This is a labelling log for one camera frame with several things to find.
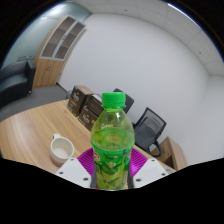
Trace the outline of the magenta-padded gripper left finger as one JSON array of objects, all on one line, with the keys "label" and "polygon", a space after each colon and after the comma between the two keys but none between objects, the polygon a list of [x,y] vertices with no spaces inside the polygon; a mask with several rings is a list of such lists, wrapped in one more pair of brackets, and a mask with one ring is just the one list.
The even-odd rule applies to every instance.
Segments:
[{"label": "magenta-padded gripper left finger", "polygon": [[68,159],[56,175],[84,188],[96,188],[94,151],[86,150],[78,158]]}]

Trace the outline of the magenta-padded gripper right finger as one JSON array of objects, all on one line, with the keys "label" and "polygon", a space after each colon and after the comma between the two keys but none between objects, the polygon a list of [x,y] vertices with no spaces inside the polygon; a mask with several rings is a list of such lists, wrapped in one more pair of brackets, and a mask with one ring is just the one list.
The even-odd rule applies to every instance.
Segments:
[{"label": "magenta-padded gripper right finger", "polygon": [[129,189],[141,188],[165,176],[168,176],[168,172],[157,159],[148,159],[137,149],[132,149],[128,174]]}]

